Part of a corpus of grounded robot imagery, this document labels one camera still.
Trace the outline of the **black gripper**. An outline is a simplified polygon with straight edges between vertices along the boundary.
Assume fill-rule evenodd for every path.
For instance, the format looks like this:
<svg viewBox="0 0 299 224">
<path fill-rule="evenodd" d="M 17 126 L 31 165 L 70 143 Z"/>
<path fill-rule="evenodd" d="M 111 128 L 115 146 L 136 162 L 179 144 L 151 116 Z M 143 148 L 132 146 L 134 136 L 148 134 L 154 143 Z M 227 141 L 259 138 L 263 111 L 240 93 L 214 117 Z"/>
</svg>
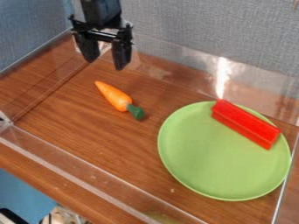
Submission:
<svg viewBox="0 0 299 224">
<path fill-rule="evenodd" d="M 84 60 L 92 63 L 99 55 L 99 41 L 112 43 L 112 58 L 118 71 L 123 70 L 132 58 L 132 24 L 116 14 L 107 21 L 103 19 L 78 19 L 70 16 L 71 33 Z"/>
</svg>

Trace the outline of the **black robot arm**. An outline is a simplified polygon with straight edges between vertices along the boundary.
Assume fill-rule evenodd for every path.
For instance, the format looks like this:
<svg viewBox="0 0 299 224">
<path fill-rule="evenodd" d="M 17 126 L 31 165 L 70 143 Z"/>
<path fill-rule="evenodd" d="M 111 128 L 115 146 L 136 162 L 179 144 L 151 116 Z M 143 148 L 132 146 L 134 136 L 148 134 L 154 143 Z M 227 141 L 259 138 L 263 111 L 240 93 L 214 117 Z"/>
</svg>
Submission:
<svg viewBox="0 0 299 224">
<path fill-rule="evenodd" d="M 122 18 L 120 0 L 71 0 L 71 33 L 84 60 L 92 63 L 100 56 L 99 41 L 112 45 L 116 70 L 123 70 L 132 58 L 132 24 Z"/>
</svg>

